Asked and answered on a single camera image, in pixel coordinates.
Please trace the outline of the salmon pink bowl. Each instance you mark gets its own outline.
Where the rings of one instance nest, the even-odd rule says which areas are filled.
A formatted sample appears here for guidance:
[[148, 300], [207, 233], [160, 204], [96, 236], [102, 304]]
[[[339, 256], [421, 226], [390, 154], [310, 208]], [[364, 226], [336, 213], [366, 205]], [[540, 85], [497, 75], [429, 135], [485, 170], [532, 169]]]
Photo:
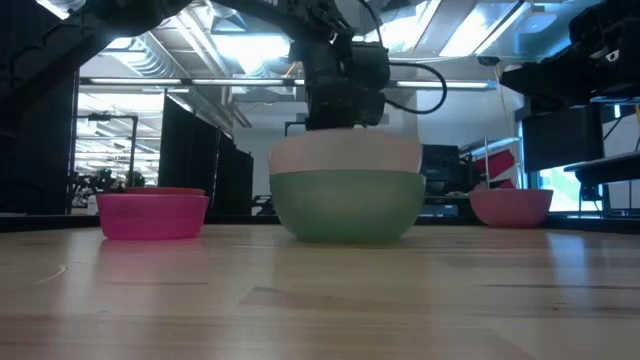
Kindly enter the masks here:
[[495, 228], [532, 228], [544, 223], [554, 192], [546, 189], [474, 190], [472, 210], [485, 225]]

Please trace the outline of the tall black side panel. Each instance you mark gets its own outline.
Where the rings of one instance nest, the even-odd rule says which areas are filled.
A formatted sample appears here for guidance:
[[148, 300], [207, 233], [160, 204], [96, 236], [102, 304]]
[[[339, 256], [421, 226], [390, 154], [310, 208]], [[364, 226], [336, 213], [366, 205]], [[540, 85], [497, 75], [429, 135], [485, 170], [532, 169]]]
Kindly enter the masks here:
[[66, 213], [78, 77], [26, 110], [0, 105], [0, 216]]

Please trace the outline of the black partition wall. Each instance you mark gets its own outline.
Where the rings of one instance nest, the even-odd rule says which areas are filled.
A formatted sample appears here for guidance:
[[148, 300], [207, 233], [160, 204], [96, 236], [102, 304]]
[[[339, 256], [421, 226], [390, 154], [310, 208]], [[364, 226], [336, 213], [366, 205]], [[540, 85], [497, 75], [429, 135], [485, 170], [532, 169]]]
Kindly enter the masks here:
[[251, 154], [221, 129], [164, 98], [158, 186], [204, 191], [208, 212], [215, 216], [249, 216], [253, 173]]

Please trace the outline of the black monitor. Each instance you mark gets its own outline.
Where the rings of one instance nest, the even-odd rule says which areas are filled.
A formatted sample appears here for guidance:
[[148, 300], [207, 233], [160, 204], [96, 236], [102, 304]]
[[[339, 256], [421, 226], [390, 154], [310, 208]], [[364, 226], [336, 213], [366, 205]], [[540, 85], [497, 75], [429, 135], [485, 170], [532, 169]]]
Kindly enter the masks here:
[[588, 105], [522, 121], [527, 173], [604, 157], [599, 107]]

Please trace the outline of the silver ventilation duct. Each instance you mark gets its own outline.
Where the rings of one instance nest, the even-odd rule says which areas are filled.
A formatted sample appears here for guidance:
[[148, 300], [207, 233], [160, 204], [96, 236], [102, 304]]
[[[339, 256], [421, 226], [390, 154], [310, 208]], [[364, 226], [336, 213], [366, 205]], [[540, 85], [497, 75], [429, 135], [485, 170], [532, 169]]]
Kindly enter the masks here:
[[[134, 72], [151, 78], [189, 78], [186, 69], [160, 44], [151, 33], [136, 38], [135, 50], [141, 50], [141, 60], [127, 60], [126, 64]], [[191, 86], [187, 93], [177, 94], [176, 99], [188, 105], [207, 122], [231, 130], [234, 127], [251, 128], [252, 124], [241, 113], [231, 99], [228, 88]]]

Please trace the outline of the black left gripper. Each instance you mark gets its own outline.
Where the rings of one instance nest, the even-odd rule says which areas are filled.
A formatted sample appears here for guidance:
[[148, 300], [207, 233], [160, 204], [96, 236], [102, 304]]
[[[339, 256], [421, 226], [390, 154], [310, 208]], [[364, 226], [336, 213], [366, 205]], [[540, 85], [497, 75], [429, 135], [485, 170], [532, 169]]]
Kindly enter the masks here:
[[380, 123], [386, 97], [382, 90], [364, 87], [350, 79], [346, 65], [352, 42], [303, 42], [308, 130], [364, 127]]

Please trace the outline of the long ceiling light bar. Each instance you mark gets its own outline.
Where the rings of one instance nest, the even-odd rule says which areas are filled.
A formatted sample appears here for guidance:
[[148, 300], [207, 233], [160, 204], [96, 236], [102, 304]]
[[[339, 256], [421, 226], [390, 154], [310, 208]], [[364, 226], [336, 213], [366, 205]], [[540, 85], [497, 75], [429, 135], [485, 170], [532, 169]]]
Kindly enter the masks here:
[[[305, 80], [297, 78], [106, 78], [81, 77], [81, 85], [89, 86], [137, 86], [137, 87], [189, 87], [189, 86], [229, 86], [229, 87], [304, 87]], [[438, 89], [439, 81], [391, 80], [385, 88], [396, 89]], [[446, 81], [453, 90], [496, 90], [494, 81]]]

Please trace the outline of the large green bowl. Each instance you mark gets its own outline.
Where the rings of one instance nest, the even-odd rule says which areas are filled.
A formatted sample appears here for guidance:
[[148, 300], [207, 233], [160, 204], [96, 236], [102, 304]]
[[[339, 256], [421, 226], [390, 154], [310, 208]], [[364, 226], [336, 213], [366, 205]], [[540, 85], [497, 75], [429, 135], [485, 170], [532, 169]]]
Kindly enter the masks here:
[[281, 224], [304, 242], [396, 242], [414, 225], [424, 179], [411, 172], [321, 170], [272, 175]]

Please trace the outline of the red and white object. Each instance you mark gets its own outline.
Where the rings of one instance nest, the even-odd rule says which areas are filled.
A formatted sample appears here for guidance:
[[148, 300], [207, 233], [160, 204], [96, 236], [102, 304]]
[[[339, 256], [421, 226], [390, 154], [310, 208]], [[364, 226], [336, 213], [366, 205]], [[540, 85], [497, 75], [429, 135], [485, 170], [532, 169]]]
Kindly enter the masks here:
[[490, 155], [486, 170], [488, 171], [489, 187], [491, 189], [514, 189], [512, 177], [500, 178], [512, 169], [516, 162], [512, 152], [508, 149]]

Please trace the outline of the pale pink bowl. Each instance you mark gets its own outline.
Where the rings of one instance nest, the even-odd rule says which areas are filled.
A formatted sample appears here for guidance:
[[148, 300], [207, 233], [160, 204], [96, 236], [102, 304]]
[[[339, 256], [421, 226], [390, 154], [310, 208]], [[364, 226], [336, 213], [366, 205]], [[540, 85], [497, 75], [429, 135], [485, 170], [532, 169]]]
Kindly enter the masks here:
[[309, 131], [286, 137], [269, 150], [272, 175], [324, 170], [380, 170], [417, 173], [418, 140], [364, 128]]

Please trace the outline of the black equipment box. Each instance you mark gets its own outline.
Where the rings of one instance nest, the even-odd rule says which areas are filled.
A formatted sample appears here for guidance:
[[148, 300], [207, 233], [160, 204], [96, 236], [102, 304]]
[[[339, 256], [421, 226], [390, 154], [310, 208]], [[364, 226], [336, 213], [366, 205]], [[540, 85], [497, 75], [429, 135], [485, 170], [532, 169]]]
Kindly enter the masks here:
[[423, 145], [420, 174], [430, 196], [468, 193], [474, 188], [473, 168], [459, 156], [457, 146]]

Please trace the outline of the magenta translucent bowl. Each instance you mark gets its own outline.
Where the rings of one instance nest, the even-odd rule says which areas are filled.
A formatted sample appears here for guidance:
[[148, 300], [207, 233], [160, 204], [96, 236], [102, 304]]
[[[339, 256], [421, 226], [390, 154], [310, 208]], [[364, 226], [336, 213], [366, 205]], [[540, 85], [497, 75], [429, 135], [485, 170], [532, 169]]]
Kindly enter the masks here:
[[127, 241], [197, 237], [209, 205], [195, 195], [104, 194], [96, 201], [105, 237]]

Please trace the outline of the black pipe frame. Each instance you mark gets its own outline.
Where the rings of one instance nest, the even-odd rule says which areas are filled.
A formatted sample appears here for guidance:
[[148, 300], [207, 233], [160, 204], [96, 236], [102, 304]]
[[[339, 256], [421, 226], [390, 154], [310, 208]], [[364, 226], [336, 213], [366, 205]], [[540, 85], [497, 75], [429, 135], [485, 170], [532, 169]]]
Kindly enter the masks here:
[[75, 120], [74, 167], [107, 169], [121, 174], [126, 187], [134, 185], [139, 118], [134, 114], [92, 112]]

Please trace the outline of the black desk shelf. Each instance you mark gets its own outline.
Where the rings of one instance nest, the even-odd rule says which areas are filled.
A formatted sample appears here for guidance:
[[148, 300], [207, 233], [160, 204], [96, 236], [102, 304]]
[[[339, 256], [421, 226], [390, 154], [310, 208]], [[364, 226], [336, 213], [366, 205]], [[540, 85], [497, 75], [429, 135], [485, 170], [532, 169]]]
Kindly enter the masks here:
[[584, 186], [640, 180], [640, 150], [564, 168]]

